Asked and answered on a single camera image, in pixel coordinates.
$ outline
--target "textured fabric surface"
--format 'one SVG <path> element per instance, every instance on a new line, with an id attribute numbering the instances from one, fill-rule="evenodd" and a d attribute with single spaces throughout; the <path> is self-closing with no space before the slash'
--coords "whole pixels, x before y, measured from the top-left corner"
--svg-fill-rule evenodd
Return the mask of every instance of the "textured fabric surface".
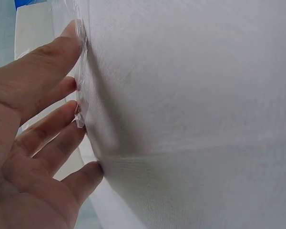
<path id="1" fill-rule="evenodd" d="M 80 11 L 103 228 L 286 229 L 286 0 Z"/>

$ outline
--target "knuckle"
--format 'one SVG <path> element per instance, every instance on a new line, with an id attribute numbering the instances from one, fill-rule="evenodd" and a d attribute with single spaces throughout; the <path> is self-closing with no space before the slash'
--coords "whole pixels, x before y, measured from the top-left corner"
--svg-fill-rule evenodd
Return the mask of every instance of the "knuckle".
<path id="1" fill-rule="evenodd" d="M 54 43 L 46 44 L 35 49 L 32 54 L 34 61 L 39 63 L 42 67 L 54 70 L 63 69 L 64 67 L 66 53 L 63 45 Z"/>

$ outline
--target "hand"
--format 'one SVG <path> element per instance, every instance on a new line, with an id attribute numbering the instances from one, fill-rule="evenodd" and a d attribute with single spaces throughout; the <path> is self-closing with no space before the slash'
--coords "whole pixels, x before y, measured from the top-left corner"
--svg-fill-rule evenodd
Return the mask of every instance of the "hand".
<path id="1" fill-rule="evenodd" d="M 71 22 L 52 43 L 0 68 L 0 229 L 71 229 L 102 180 L 97 162 L 52 178 L 85 135 L 72 122 L 75 101 L 16 137 L 19 126 L 75 90 L 65 75 L 80 53 Z"/>

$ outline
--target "fingernail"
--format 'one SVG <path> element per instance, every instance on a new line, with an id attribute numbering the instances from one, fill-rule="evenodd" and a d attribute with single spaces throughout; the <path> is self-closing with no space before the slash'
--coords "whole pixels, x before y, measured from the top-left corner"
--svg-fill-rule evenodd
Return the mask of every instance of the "fingernail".
<path id="1" fill-rule="evenodd" d="M 76 38 L 82 45 L 86 39 L 82 20 L 72 20 L 61 33 L 61 37 Z"/>

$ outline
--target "white fabric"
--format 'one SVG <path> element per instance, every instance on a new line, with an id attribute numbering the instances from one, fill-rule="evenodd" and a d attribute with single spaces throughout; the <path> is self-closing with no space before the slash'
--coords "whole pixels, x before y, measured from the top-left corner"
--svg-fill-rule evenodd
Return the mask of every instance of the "white fabric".
<path id="1" fill-rule="evenodd" d="M 103 228 L 286 229 L 286 0 L 78 2 Z"/>

